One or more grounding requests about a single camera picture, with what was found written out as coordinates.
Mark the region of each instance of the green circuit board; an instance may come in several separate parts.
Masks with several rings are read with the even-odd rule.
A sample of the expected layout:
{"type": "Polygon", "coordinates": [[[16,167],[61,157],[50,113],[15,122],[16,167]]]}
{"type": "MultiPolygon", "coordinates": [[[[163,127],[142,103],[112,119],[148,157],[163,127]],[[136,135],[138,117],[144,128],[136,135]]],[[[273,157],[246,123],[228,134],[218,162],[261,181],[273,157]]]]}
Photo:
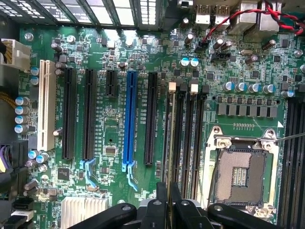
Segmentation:
{"type": "MultiPolygon", "coordinates": [[[[77,115],[75,135],[75,158],[72,161],[61,158],[61,141],[56,138],[55,148],[48,152],[50,155],[46,172],[39,172],[37,168],[30,170],[29,179],[35,178],[39,181],[39,191],[35,199],[35,227],[57,228],[60,227],[61,201],[66,196],[72,197],[96,197],[107,198],[109,207],[120,203],[129,202],[138,206],[140,201],[156,197],[156,182],[161,181],[161,176],[156,173],[157,163],[163,161],[163,144],[166,117],[166,97],[168,82],[182,79],[183,82],[198,80],[201,85],[210,86],[210,92],[204,103],[203,114],[203,135],[201,145],[200,176],[198,187],[198,201],[203,205],[200,193],[204,187],[210,184],[203,183],[203,167],[209,164],[210,171],[214,168],[215,152],[211,152],[210,162],[204,160],[205,143],[208,141],[212,128],[217,125],[221,127],[225,135],[262,137],[265,130],[272,128],[277,138],[285,135],[285,119],[287,102],[280,96],[283,83],[286,90],[294,90],[298,81],[304,80],[299,67],[303,63],[302,58],[295,58],[294,51],[303,49],[300,47],[302,38],[295,38],[288,33],[279,33],[272,38],[276,40],[276,46],[267,51],[262,51],[261,43],[244,42],[242,36],[224,36],[215,33],[212,37],[210,47],[201,55],[194,52],[193,47],[185,47],[184,39],[190,29],[175,29],[170,33],[141,33],[136,31],[102,30],[72,27],[32,27],[25,26],[20,31],[20,42],[32,48],[31,65],[39,67],[40,59],[53,60],[54,50],[51,43],[59,38],[61,46],[66,50],[68,57],[74,57],[75,62],[68,62],[69,67],[77,71],[77,115]],[[24,34],[31,32],[33,41],[28,42],[24,34]],[[68,44],[66,38],[73,35],[76,38],[75,44],[68,44]],[[100,38],[107,38],[115,41],[115,48],[109,50],[99,42],[100,38]],[[132,47],[127,47],[125,41],[133,39],[132,47]],[[213,42],[218,38],[224,38],[232,42],[232,46],[226,52],[231,54],[227,62],[211,62],[213,42]],[[282,47],[283,40],[288,41],[288,47],[282,47]],[[241,50],[252,50],[260,56],[260,62],[247,65],[244,59],[248,56],[240,54],[241,50]],[[198,58],[199,65],[196,70],[190,67],[181,68],[182,58],[198,58]],[[128,63],[127,69],[121,71],[117,63],[128,63]],[[94,157],[96,165],[93,168],[92,180],[99,187],[99,191],[88,191],[86,182],[82,176],[84,171],[80,169],[82,149],[82,125],[83,125],[83,103],[84,103],[84,71],[93,69],[97,72],[97,100],[96,100],[96,122],[95,122],[95,144],[94,157]],[[105,74],[108,69],[118,72],[118,96],[109,98],[105,94],[105,74]],[[135,121],[135,147],[133,158],[136,165],[132,169],[133,183],[138,190],[135,191],[129,184],[126,174],[122,172],[122,151],[124,139],[124,108],[126,100],[126,71],[136,70],[139,74],[137,108],[135,121]],[[147,76],[148,72],[158,72],[158,99],[156,113],[156,133],[153,165],[148,167],[143,163],[143,149],[145,142],[146,128],[146,106],[147,106],[147,76]],[[161,73],[166,73],[166,78],[161,78],[161,73]],[[275,91],[271,94],[262,92],[251,94],[249,92],[237,93],[235,90],[226,92],[223,84],[226,82],[241,83],[247,85],[259,83],[261,86],[273,84],[275,91]],[[221,114],[219,105],[225,104],[227,109],[233,104],[273,107],[276,112],[274,117],[236,116],[221,114]],[[116,154],[109,156],[105,154],[106,146],[116,147],[116,154]],[[67,177],[62,179],[59,169],[69,169],[67,177]],[[56,199],[50,199],[48,192],[50,188],[58,190],[56,199]]],[[[205,35],[204,31],[193,31],[196,34],[195,40],[200,40],[205,35]]],[[[29,96],[30,74],[20,73],[20,96],[29,96]]],[[[62,103],[63,103],[63,78],[58,76],[56,93],[56,126],[62,127],[62,103]]],[[[30,126],[37,126],[37,109],[30,109],[30,126]]],[[[36,135],[37,132],[28,132],[28,135],[20,138],[28,138],[36,135]]],[[[271,184],[272,158],[266,160],[264,173],[264,200],[267,203],[270,190],[274,190],[273,207],[274,214],[269,219],[276,223],[276,207],[278,205],[279,190],[281,183],[281,161],[283,156],[283,144],[279,145],[279,158],[277,163],[276,181],[273,187],[271,184]]]]}

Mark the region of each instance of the black pcie slot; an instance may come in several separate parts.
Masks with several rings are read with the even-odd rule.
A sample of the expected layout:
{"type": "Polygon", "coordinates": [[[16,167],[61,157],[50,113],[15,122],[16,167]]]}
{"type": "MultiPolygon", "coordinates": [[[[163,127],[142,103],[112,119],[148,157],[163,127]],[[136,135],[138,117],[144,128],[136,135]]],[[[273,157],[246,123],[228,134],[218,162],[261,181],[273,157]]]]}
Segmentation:
{"type": "Polygon", "coordinates": [[[117,86],[118,86],[117,72],[115,70],[107,70],[105,95],[113,98],[116,97],[117,86]]]}
{"type": "Polygon", "coordinates": [[[76,117],[76,71],[66,68],[63,89],[62,155],[66,160],[74,158],[75,117],[76,117]]]}
{"type": "Polygon", "coordinates": [[[158,98],[158,73],[148,73],[147,112],[144,164],[153,164],[154,136],[156,126],[156,107],[158,98]]]}
{"type": "Polygon", "coordinates": [[[179,163],[180,163],[180,150],[183,126],[183,103],[185,94],[183,92],[177,93],[177,108],[175,120],[175,132],[173,141],[173,176],[172,182],[179,180],[179,163]]]}
{"type": "Polygon", "coordinates": [[[165,130],[164,130],[164,143],[163,143],[163,166],[162,166],[162,177],[163,180],[161,181],[166,181],[166,167],[165,166],[167,164],[167,158],[169,155],[169,139],[168,139],[168,132],[170,130],[170,126],[169,126],[169,114],[170,114],[170,95],[167,94],[166,97],[166,111],[165,111],[165,130]]]}
{"type": "Polygon", "coordinates": [[[94,156],[94,129],[96,106],[96,72],[86,69],[84,95],[84,124],[82,159],[91,160],[94,156]]]}
{"type": "Polygon", "coordinates": [[[199,166],[200,166],[200,152],[201,152],[201,139],[203,127],[203,106],[206,95],[197,95],[197,108],[196,108],[196,129],[195,129],[195,143],[193,152],[193,167],[192,167],[192,181],[191,181],[191,199],[197,199],[197,187],[199,180],[199,166]]]}
{"type": "Polygon", "coordinates": [[[194,100],[190,94],[187,95],[186,102],[186,120],[185,120],[185,133],[184,133],[184,147],[183,147],[183,165],[182,165],[182,178],[181,178],[181,196],[187,197],[187,184],[189,180],[189,164],[191,159],[192,147],[192,127],[193,127],[193,109],[194,100]]]}
{"type": "MultiPolygon", "coordinates": [[[[305,132],[305,103],[288,102],[286,136],[305,132]]],[[[283,228],[305,228],[305,137],[285,141],[278,222],[283,228]]]]}

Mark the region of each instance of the red and black wire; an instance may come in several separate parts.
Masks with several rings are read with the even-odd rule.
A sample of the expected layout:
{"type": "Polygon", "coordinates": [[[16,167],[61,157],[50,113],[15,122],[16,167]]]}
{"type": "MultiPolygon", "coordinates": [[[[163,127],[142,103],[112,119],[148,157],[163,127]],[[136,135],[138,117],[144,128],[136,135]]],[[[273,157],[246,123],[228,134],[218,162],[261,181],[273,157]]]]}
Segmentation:
{"type": "Polygon", "coordinates": [[[212,33],[215,30],[220,28],[228,20],[231,20],[231,19],[235,18],[236,16],[241,15],[243,13],[263,13],[263,14],[267,14],[267,15],[270,14],[271,17],[273,18],[273,20],[275,20],[277,22],[277,24],[279,25],[280,28],[285,29],[285,30],[290,30],[296,36],[298,36],[301,33],[303,33],[303,31],[305,30],[305,24],[304,24],[303,21],[298,19],[296,16],[289,15],[289,14],[286,14],[286,13],[281,13],[281,12],[278,12],[278,11],[274,11],[272,3],[269,0],[264,0],[264,2],[266,3],[266,10],[255,9],[255,10],[237,11],[236,13],[234,13],[231,16],[229,16],[226,19],[224,19],[220,24],[218,24],[218,25],[214,26],[213,28],[211,28],[211,30],[206,35],[206,37],[202,40],[202,42],[205,42],[212,35],[212,33]],[[280,20],[280,18],[279,18],[280,16],[282,16],[283,18],[288,18],[288,19],[292,20],[293,22],[298,24],[300,26],[300,28],[299,29],[295,29],[293,26],[286,25],[283,21],[280,20]]]}

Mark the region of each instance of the white pci slot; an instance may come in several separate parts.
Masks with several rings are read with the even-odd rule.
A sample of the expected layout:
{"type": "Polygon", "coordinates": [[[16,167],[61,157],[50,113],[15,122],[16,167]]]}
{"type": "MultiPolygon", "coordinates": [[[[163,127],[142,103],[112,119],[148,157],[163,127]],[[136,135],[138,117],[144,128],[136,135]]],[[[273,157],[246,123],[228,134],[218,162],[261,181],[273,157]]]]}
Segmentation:
{"type": "Polygon", "coordinates": [[[37,149],[54,148],[56,75],[55,63],[40,60],[37,149]]]}

